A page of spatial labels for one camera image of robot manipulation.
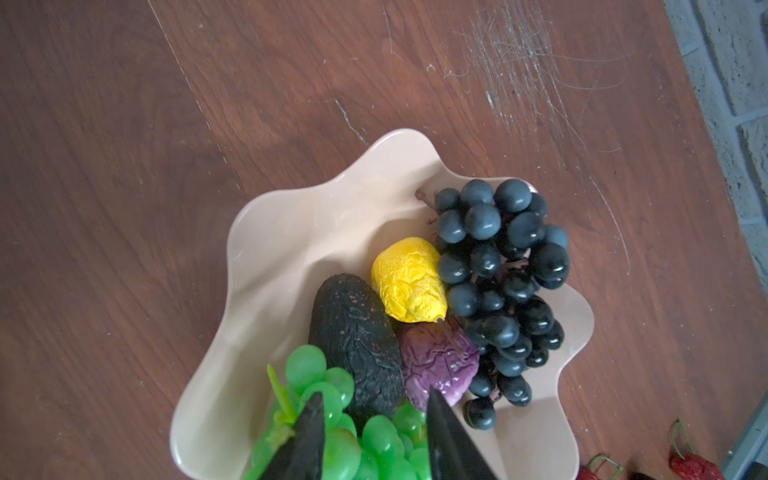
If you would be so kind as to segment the purple plum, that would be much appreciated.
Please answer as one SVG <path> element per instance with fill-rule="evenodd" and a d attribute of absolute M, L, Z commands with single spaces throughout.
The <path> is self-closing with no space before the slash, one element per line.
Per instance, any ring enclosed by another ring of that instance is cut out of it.
<path fill-rule="evenodd" d="M 467 392 L 479 369 L 479 351 L 456 317 L 442 323 L 414 323 L 403 327 L 400 346 L 405 395 L 422 412 L 427 411 L 430 389 L 442 393 L 454 406 Z"/>

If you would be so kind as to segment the yellow lemon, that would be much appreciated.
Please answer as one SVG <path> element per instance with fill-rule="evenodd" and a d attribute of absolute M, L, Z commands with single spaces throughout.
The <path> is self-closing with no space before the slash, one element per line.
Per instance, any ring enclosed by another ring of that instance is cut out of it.
<path fill-rule="evenodd" d="M 373 288 L 386 313 L 405 323 L 436 323 L 447 315 L 440 254 L 427 240 L 409 237 L 382 251 L 371 270 Z"/>

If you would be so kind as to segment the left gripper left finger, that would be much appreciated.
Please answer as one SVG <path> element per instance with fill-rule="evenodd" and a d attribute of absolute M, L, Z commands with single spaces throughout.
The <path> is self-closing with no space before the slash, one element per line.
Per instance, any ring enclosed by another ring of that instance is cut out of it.
<path fill-rule="evenodd" d="M 325 411 L 315 392 L 294 423 L 294 434 L 277 450 L 258 479 L 320 480 L 325 450 Z"/>

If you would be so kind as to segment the green grape bunch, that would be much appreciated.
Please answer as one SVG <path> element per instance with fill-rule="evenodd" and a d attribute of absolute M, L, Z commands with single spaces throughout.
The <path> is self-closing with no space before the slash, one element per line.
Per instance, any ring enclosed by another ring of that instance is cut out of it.
<path fill-rule="evenodd" d="M 286 365 L 286 383 L 266 367 L 275 402 L 268 426 L 252 449 L 245 479 L 266 479 L 278 451 L 300 431 L 299 417 L 315 394 L 322 395 L 325 433 L 321 479 L 431 479 L 426 414 L 410 401 L 396 404 L 393 416 L 375 415 L 360 426 L 352 419 L 354 376 L 330 367 L 320 348 L 302 345 Z"/>

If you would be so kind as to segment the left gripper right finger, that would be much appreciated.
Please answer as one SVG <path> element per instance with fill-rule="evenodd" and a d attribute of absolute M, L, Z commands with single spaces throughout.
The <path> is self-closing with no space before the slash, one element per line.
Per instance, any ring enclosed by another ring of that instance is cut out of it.
<path fill-rule="evenodd" d="M 497 480 L 443 394 L 429 390 L 426 413 L 428 455 L 435 480 Z"/>

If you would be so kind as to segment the dark blue grape bunch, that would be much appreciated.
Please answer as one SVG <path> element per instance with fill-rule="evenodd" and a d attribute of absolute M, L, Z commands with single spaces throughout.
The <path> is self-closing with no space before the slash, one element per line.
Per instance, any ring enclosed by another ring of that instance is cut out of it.
<path fill-rule="evenodd" d="M 437 266 L 448 311 L 479 353 L 463 406 L 468 426 L 495 425 L 495 405 L 533 397 L 526 370 L 547 364 L 565 339 L 541 289 L 562 287 L 570 273 L 567 233 L 546 221 L 543 196 L 524 181 L 493 187 L 480 179 L 444 188 L 428 200 L 437 213 Z"/>

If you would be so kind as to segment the pink wavy fruit bowl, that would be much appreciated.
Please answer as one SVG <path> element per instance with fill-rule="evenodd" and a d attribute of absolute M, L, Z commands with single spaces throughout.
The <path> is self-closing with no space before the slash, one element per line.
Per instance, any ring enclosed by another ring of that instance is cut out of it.
<path fill-rule="evenodd" d="M 183 473 L 194 479 L 243 476 L 274 399 L 266 370 L 282 370 L 307 340 L 323 281 L 337 273 L 368 278 L 376 256 L 391 244 L 432 237 L 434 216 L 417 192 L 464 183 L 424 134 L 400 129 L 336 178 L 260 195 L 240 211 L 227 240 L 223 318 L 170 428 L 171 454 Z M 545 366 L 527 372 L 529 405 L 502 404 L 493 429 L 471 432 L 501 479 L 572 479 L 579 470 L 558 381 L 590 340 L 594 313 L 571 286 L 543 297 L 564 328 L 563 346 Z"/>

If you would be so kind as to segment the black avocado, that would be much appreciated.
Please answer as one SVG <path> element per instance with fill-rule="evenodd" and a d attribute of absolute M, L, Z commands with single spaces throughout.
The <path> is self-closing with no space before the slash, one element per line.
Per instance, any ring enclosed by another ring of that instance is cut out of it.
<path fill-rule="evenodd" d="M 401 350 L 382 300 L 366 281 L 344 273 L 322 283 L 308 342 L 323 351 L 328 366 L 353 377 L 346 412 L 359 430 L 374 416 L 394 416 L 404 397 Z"/>

